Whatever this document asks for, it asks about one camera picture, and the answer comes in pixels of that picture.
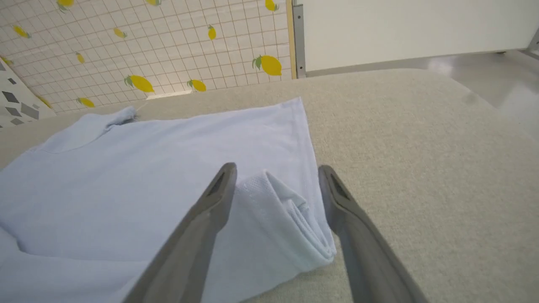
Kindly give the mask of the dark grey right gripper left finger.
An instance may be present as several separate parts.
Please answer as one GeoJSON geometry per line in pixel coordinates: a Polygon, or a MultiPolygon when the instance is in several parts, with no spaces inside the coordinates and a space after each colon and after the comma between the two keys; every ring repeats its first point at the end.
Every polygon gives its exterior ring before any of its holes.
{"type": "Polygon", "coordinates": [[[227,224],[237,166],[225,163],[123,300],[199,303],[218,232],[227,224]]]}

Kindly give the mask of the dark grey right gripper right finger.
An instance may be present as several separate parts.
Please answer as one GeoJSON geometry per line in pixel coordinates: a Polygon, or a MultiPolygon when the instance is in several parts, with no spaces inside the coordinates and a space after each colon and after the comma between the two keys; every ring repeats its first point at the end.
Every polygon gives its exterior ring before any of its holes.
{"type": "Polygon", "coordinates": [[[341,242],[355,303],[425,303],[427,299],[379,229],[329,165],[318,168],[327,222],[341,242]]]}

